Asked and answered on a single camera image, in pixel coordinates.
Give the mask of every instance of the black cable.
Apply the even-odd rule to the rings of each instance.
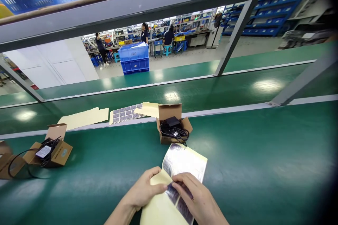
[[[189,131],[184,128],[170,127],[166,121],[159,126],[162,135],[176,139],[179,143],[187,147],[186,141],[189,139]]]
[[[16,157],[14,157],[14,159],[10,162],[9,166],[8,166],[8,175],[11,177],[11,178],[14,178],[14,176],[11,174],[11,165],[13,164],[14,160],[16,158],[18,158],[18,156],[20,156],[21,154],[23,153],[26,153],[27,151],[31,151],[31,150],[37,150],[37,152],[39,152],[41,149],[43,149],[45,146],[49,146],[51,149],[50,149],[50,152],[44,157],[44,158],[40,158],[41,160],[41,167],[45,167],[46,165],[48,165],[48,163],[51,161],[51,154],[53,152],[53,150],[55,149],[56,145],[59,143],[60,141],[60,137],[59,136],[58,138],[56,138],[55,140],[51,139],[51,138],[47,138],[46,140],[44,140],[40,146],[40,148],[34,148],[34,149],[28,149],[28,150],[25,150],[23,152],[21,152],[20,154],[18,154]],[[40,179],[39,177],[37,176],[34,176],[29,168],[27,167],[27,171],[28,171],[28,174],[32,177],[32,178],[36,178],[36,179]]]

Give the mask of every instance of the woman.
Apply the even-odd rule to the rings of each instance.
[[[141,41],[142,42],[146,42],[148,44],[148,35],[149,35],[148,24],[143,23],[141,29],[142,29],[142,32],[141,32]]]
[[[102,39],[100,38],[100,34],[99,33],[96,33],[95,34],[95,42],[96,42],[96,45],[98,46],[98,50],[102,56],[102,59],[103,59],[103,62],[105,63],[105,65],[109,65],[109,63],[107,63],[106,61],[106,48],[105,46],[103,45],[103,42],[102,42]]]
[[[173,40],[174,40],[174,26],[170,25],[169,30],[164,33],[164,45],[165,46],[171,45]]]

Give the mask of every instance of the white label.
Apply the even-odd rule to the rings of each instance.
[[[49,146],[44,146],[41,150],[39,150],[35,155],[41,157],[41,158],[44,158],[46,155],[49,154],[50,150],[52,148],[49,147]]]

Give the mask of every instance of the gray floor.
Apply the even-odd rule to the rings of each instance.
[[[169,56],[151,57],[149,59],[149,69],[158,70],[194,63],[209,62],[219,60],[224,56],[225,46],[229,42],[230,36],[223,36],[217,49],[208,50],[205,47],[196,47],[188,49],[179,54],[171,54]],[[231,57],[239,57],[250,54],[265,53],[274,51],[278,48],[283,40],[281,38],[267,37],[241,37]],[[114,76],[122,76],[123,71],[120,63],[111,63],[108,66],[96,67],[99,78],[110,78]],[[0,96],[5,94],[17,93],[24,91],[17,83],[5,81],[5,85],[0,87]]]

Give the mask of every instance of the hand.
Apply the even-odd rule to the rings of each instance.
[[[179,184],[172,184],[199,225],[229,225],[210,191],[191,173],[177,174],[173,176],[173,181],[183,182],[190,190],[192,199]]]
[[[164,184],[151,185],[150,179],[161,171],[160,167],[151,168],[143,173],[139,180],[123,197],[121,202],[131,205],[136,211],[149,203],[157,194],[164,193],[168,186]]]

